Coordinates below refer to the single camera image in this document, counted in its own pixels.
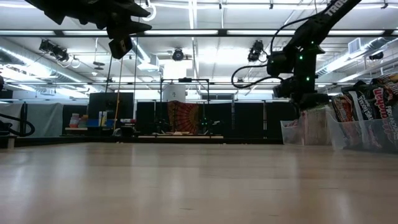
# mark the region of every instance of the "plastic bin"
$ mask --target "plastic bin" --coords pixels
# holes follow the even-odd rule
[[[398,152],[398,118],[343,123],[330,113],[327,118],[334,150]]]
[[[296,144],[296,145],[304,145],[304,138],[302,136],[302,132],[300,131],[300,127],[287,125],[292,124],[294,121],[280,121],[280,128],[282,130],[282,138],[284,140],[284,144]]]
[[[281,121],[284,144],[330,146],[327,110],[328,107],[314,108],[303,111],[296,121]]]

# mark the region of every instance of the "white cylinder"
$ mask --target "white cylinder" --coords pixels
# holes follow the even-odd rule
[[[185,85],[169,84],[163,89],[163,102],[177,100],[185,103]]]

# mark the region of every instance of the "tapestry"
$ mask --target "tapestry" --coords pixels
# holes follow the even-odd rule
[[[197,134],[199,124],[199,105],[171,101],[167,103],[172,131]]]

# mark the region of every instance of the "wooden floor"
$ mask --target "wooden floor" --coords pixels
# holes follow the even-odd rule
[[[1,224],[397,223],[398,157],[85,143],[0,152]]]

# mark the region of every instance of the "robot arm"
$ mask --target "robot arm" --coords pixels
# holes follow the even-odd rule
[[[273,52],[271,48],[268,74],[272,77],[281,73],[294,74],[274,88],[276,97],[290,98],[301,110],[329,102],[327,95],[315,91],[317,55],[325,53],[319,45],[331,28],[359,2],[361,0],[333,0],[325,10],[300,26],[282,51]]]

